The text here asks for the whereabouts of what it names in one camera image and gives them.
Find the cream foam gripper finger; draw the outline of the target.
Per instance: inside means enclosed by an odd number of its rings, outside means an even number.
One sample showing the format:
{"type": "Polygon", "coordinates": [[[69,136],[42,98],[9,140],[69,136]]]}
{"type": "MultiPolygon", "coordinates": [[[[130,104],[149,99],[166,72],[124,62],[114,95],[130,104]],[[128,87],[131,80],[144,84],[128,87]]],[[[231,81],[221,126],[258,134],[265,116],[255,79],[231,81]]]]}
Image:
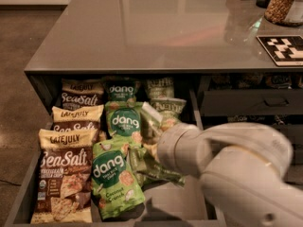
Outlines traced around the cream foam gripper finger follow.
{"type": "Polygon", "coordinates": [[[158,153],[157,153],[157,145],[149,145],[149,144],[144,144],[143,147],[148,151],[148,153],[153,157],[153,159],[158,162],[158,153]]]}

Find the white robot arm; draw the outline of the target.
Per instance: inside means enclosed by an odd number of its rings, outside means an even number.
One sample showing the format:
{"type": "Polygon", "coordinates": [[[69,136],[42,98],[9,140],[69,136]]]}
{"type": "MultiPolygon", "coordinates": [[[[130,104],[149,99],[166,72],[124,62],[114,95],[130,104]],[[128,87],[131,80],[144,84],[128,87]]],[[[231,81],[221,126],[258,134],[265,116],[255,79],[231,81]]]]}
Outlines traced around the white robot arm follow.
{"type": "Polygon", "coordinates": [[[245,227],[303,227],[302,191],[284,182],[293,154],[283,133],[247,122],[179,123],[156,151],[164,168],[197,179],[205,199],[245,227]]]}

